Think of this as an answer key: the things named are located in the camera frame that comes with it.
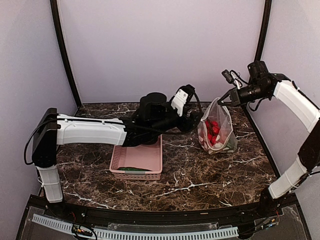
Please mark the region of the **clear zip top bag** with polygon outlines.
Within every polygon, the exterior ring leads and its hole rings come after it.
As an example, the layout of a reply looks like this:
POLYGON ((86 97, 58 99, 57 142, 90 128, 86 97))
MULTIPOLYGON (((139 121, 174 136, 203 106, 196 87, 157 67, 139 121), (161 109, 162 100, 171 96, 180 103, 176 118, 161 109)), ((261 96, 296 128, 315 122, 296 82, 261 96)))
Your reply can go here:
POLYGON ((234 153, 238 146, 230 112, 218 101, 209 104, 197 126, 198 142, 209 155, 234 153))

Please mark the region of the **green avocado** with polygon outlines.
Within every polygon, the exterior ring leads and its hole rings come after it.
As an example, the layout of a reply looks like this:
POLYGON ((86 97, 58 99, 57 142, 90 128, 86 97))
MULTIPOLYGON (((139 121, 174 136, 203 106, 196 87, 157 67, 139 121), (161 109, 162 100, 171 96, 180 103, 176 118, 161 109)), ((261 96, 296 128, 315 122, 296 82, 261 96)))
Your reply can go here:
POLYGON ((227 145, 225 146, 225 151, 227 153, 233 153, 234 151, 237 150, 237 147, 238 147, 238 140, 237 140, 237 137, 232 133, 230 135, 230 138, 227 142, 227 145))

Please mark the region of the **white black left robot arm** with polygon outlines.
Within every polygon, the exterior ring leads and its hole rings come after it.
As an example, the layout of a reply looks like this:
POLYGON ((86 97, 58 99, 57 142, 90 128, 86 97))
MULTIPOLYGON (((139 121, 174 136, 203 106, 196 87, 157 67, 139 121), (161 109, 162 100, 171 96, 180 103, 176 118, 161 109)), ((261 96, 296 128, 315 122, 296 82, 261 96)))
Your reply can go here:
POLYGON ((59 114, 49 108, 28 138, 23 154, 26 165, 34 165, 41 179, 46 200, 60 218, 67 218, 70 206, 64 195, 57 168, 57 146, 66 144, 107 144, 137 147, 157 142, 161 135, 184 135, 199 124, 203 111, 189 106, 197 94, 190 85, 177 90, 171 99, 160 92, 143 96, 130 117, 83 118, 59 114))

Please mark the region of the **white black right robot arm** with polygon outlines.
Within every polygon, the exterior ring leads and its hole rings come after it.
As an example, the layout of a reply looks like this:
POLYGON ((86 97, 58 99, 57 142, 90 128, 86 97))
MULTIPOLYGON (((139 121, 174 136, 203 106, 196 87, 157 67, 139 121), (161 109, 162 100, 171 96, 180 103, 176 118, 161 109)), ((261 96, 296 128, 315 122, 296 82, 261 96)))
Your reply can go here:
POLYGON ((220 106, 248 106, 254 101, 278 100, 291 112, 294 121, 301 123, 307 132, 296 159, 284 173, 260 194, 255 213, 266 217, 280 206, 291 191, 297 189, 320 165, 320 108, 313 103, 283 73, 271 73, 266 63, 255 60, 248 66, 250 80, 243 86, 235 86, 219 100, 220 106))

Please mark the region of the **pink perforated plastic basket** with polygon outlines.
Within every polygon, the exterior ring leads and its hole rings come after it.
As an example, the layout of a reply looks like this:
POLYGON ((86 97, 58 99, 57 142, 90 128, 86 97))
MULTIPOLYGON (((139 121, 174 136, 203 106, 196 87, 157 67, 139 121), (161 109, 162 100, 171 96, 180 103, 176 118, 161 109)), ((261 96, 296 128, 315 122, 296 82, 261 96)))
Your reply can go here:
POLYGON ((109 165, 116 179, 157 181, 163 170, 163 140, 159 136, 155 144, 136 147, 115 146, 109 165), (118 168, 134 167, 150 171, 122 171, 118 168))

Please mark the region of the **green cucumber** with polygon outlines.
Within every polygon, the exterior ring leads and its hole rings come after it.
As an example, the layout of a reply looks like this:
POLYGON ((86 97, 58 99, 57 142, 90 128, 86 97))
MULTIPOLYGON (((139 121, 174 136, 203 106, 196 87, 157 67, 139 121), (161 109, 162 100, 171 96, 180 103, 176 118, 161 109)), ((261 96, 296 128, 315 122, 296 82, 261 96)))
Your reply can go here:
POLYGON ((119 167, 118 171, 127 171, 127 172, 150 172, 149 169, 137 168, 137 167, 119 167))

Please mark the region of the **black right corner post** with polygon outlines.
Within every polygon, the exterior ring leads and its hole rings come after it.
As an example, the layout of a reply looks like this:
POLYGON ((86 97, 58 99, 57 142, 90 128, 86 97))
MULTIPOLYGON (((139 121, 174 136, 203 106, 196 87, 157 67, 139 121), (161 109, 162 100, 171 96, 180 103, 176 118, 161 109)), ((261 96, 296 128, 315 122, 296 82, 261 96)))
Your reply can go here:
POLYGON ((271 17, 271 10, 272 10, 272 0, 265 0, 264 1, 264 7, 262 12, 262 19, 261 19, 261 25, 258 35, 258 41, 256 45, 256 50, 254 54, 253 61, 261 61, 262 55, 265 49, 265 43, 267 39, 267 33, 269 28, 269 22, 271 17))

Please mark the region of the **black corner post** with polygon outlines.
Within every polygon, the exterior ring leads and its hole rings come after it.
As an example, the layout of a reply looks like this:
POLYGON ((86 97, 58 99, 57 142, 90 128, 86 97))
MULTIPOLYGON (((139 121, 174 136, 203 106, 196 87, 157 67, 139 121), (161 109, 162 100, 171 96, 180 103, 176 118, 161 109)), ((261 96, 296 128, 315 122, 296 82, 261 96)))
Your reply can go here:
POLYGON ((261 61, 262 55, 265 49, 265 43, 267 39, 267 33, 269 28, 269 22, 271 17, 271 10, 272 10, 272 0, 265 0, 264 1, 264 7, 262 12, 262 19, 261 19, 261 25, 258 35, 258 41, 256 45, 256 50, 254 54, 253 61, 261 61))
POLYGON ((76 104, 76 107, 79 109, 82 106, 82 101, 76 86, 76 82, 73 76, 71 64, 69 61, 68 53, 67 53, 67 48, 65 44, 65 39, 64 39, 64 34, 63 34, 63 29, 62 29, 62 24, 61 24, 61 18, 60 18, 60 13, 59 13, 59 6, 58 6, 58 1, 57 0, 50 0, 50 8, 51 8, 51 15, 52 15, 52 20, 53 20, 53 25, 55 29, 55 34, 56 34, 56 39, 60 51, 60 56, 62 59, 63 67, 65 70, 65 74, 67 77, 67 81, 72 93, 72 97, 74 99, 74 102, 76 104))

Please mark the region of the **black left corner post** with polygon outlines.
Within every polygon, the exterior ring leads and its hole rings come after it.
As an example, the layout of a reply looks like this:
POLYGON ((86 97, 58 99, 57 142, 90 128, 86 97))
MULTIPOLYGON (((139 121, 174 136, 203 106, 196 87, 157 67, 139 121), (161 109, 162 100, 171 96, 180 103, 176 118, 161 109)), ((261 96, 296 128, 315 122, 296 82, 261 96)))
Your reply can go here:
POLYGON ((52 15, 52 20, 53 20, 53 25, 55 29, 55 34, 56 34, 56 39, 60 51, 60 56, 62 59, 63 67, 65 70, 65 74, 67 77, 67 81, 72 93, 72 97, 74 99, 74 102, 76 104, 76 107, 79 109, 82 106, 82 101, 76 86, 76 82, 73 76, 71 64, 69 61, 68 53, 67 53, 67 48, 65 44, 65 39, 64 39, 64 34, 63 34, 63 29, 62 29, 62 24, 61 24, 61 18, 60 18, 60 13, 59 13, 59 6, 58 6, 58 1, 57 0, 50 0, 50 8, 51 8, 51 15, 52 15))

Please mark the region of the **black front rail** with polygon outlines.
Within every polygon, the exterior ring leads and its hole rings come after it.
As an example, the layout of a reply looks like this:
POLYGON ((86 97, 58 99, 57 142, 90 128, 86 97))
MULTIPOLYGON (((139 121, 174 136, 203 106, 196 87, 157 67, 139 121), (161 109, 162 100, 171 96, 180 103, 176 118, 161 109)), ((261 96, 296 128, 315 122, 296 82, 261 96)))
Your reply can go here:
POLYGON ((258 203, 241 206, 223 207, 216 209, 191 211, 132 211, 114 210, 100 207, 77 205, 68 202, 48 203, 40 196, 30 195, 26 209, 35 207, 43 210, 45 214, 61 220, 73 221, 86 226, 107 226, 108 224, 133 224, 161 226, 204 224, 217 222, 219 225, 231 224, 239 226, 241 232, 251 232, 258 219, 278 216, 283 213, 281 207, 269 209, 261 214, 257 211, 258 203))

